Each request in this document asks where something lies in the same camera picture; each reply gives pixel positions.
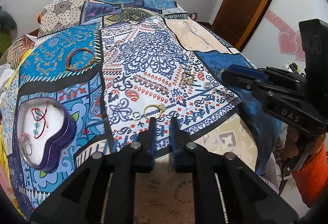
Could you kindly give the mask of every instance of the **bed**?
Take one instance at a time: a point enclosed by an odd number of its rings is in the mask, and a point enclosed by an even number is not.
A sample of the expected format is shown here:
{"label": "bed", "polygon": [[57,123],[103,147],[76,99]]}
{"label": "bed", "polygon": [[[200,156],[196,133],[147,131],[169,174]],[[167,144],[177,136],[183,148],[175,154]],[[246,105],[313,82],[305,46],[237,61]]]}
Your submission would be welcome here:
{"label": "bed", "polygon": [[[38,37],[25,35],[8,51],[16,73],[0,106],[2,171],[27,219],[92,153],[119,151],[147,129],[142,113],[149,104],[166,110],[157,121],[155,169],[136,178],[135,223],[193,222],[191,175],[169,166],[172,116],[196,143],[219,154],[232,151],[263,174],[281,123],[250,92],[228,89],[220,79],[231,64],[254,66],[175,1],[55,0],[41,16]],[[191,85],[182,80],[185,71]],[[16,131],[19,107],[45,97],[58,101],[76,125],[49,171],[24,161]]]}

